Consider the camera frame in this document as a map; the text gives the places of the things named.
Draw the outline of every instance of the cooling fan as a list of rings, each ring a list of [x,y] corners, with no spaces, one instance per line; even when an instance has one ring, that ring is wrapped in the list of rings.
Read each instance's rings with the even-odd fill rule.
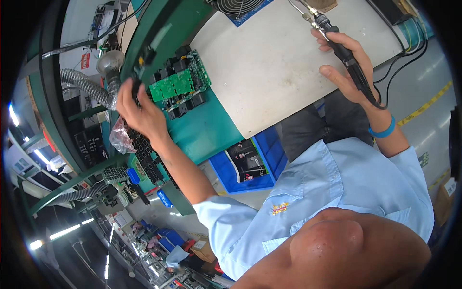
[[[254,10],[264,1],[265,0],[206,0],[209,5],[234,20]]]

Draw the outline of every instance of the red label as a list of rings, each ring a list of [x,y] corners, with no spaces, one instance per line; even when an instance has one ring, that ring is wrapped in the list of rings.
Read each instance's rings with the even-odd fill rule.
[[[88,68],[90,65],[90,53],[82,54],[82,61],[80,63],[80,69]]]

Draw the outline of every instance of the hand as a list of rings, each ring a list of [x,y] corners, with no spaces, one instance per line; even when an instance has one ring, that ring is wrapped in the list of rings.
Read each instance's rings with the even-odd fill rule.
[[[171,140],[167,131],[165,116],[162,111],[148,98],[145,85],[138,90],[138,101],[141,108],[132,99],[133,80],[127,79],[120,87],[117,95],[117,111],[127,121],[129,127],[142,133],[151,142],[155,151]]]
[[[321,45],[319,50],[329,51],[332,49],[330,46],[328,46],[326,39],[318,30],[311,29],[311,34],[317,38],[316,41]],[[356,61],[358,61],[359,66],[361,66],[364,76],[366,77],[367,82],[371,87],[372,93],[378,100],[378,93],[374,88],[374,68],[372,67],[371,60],[361,47],[361,44],[359,44],[359,42],[353,38],[347,36],[345,33],[327,32],[326,36],[333,42],[343,44],[346,48],[353,52],[353,56],[356,58]],[[350,74],[346,69],[345,76],[343,76],[332,66],[323,65],[319,68],[319,73],[334,83],[340,89],[343,95],[351,102],[355,102],[357,104],[369,103],[364,94],[356,88],[356,85],[354,84]]]

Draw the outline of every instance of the fan grille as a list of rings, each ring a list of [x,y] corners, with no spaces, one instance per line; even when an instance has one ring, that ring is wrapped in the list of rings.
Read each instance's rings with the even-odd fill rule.
[[[258,7],[264,0],[216,0],[210,4],[226,15],[240,16]]]

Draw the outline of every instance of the cardboard box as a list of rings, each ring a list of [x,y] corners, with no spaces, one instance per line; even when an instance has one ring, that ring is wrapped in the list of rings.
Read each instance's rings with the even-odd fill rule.
[[[212,252],[207,238],[200,238],[194,246],[191,247],[191,251],[193,251],[199,258],[209,263],[213,263],[217,258]]]
[[[433,211],[435,212],[435,219],[440,226],[444,225],[451,214],[456,185],[457,183],[454,181],[454,178],[447,178],[438,188],[436,201],[433,204]]]

